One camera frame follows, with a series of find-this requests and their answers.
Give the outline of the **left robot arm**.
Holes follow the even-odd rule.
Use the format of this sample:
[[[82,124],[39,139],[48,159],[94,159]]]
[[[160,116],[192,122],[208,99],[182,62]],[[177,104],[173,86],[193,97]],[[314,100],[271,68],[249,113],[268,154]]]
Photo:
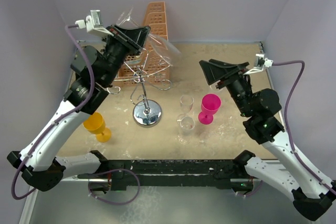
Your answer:
[[[98,151],[69,158],[59,157],[57,153],[108,96],[106,89],[112,87],[126,57],[141,53],[150,30],[149,26],[99,28],[98,35],[106,43],[103,52],[73,42],[80,53],[70,66],[77,75],[76,79],[37,137],[23,150],[8,154],[7,160],[16,168],[11,190],[15,189],[19,176],[34,189],[48,191],[63,178],[81,174],[102,178],[107,174],[107,159]]]

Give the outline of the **clear champagne flute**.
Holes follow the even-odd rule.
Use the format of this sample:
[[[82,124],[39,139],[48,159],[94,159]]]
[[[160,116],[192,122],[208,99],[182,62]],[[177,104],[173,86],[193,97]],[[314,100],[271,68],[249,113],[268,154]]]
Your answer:
[[[177,116],[177,123],[180,123],[187,114],[192,110],[194,98],[191,95],[184,94],[180,98],[180,107],[182,113]]]

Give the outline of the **pink plastic goblet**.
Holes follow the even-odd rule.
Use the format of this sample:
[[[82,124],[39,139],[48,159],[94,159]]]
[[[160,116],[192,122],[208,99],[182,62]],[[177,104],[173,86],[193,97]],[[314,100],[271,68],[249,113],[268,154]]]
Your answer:
[[[207,94],[202,98],[201,112],[198,114],[198,120],[204,125],[209,125],[213,122],[214,114],[221,107],[221,99],[216,94]]]

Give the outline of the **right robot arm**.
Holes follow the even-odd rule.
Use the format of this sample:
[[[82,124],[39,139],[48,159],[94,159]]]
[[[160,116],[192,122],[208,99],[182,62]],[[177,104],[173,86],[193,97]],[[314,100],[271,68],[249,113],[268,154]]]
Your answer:
[[[281,110],[277,92],[273,89],[253,92],[248,62],[231,64],[210,59],[199,64],[208,85],[228,90],[241,116],[247,118],[243,126],[248,136],[285,168],[274,168],[252,152],[243,151],[235,159],[234,173],[238,177],[250,175],[261,179],[288,197],[305,218],[318,220],[335,201],[335,180],[309,161],[295,146],[289,127],[276,119]]]

